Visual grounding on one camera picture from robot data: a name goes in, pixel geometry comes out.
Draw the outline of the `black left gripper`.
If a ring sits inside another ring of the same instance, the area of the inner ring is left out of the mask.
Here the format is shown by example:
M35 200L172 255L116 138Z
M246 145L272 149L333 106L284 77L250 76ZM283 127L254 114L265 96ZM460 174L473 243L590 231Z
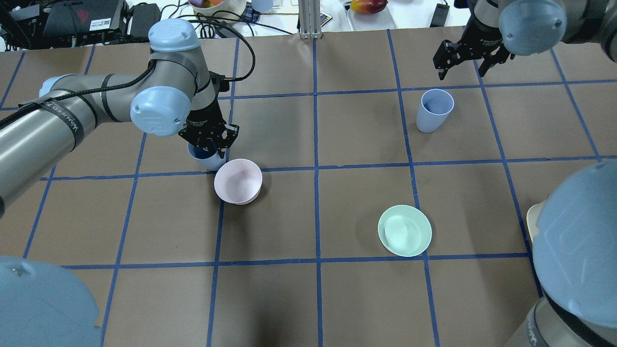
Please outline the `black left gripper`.
M218 113L191 113L178 135L194 146L194 157L209 157L217 148L224 159L240 132L240 126L229 124Z

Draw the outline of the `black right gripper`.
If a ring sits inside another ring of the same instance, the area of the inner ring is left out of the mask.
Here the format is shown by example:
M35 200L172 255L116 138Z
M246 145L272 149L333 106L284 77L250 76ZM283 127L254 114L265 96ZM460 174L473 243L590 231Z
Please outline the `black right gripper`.
M439 44L433 63L439 79L444 80L450 68L465 61L482 59L479 74L483 78L496 64L504 64L514 58L514 53L503 44L502 33L498 29L465 29L459 41L444 40Z

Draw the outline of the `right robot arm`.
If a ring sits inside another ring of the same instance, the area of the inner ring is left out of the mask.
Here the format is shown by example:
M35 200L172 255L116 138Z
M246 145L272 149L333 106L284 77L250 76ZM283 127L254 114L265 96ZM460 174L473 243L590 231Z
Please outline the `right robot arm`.
M439 78L464 61L482 59L484 76L516 56L559 42L595 42L616 59L614 0L456 0L470 18L457 42L441 42L433 58ZM543 290L508 347L614 347L617 324L616 162L569 176L538 203L534 270Z

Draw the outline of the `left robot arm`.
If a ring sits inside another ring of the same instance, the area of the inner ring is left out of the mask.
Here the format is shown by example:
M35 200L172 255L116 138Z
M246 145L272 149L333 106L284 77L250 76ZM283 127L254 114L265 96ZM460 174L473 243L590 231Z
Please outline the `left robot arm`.
M216 171L240 128L223 118L219 92L192 23L168 18L148 31L151 53L140 75L67 74L46 80L37 99L1 121L1 212L106 122L130 121L147 134L178 135ZM69 270L1 257L3 347L100 347L97 304Z

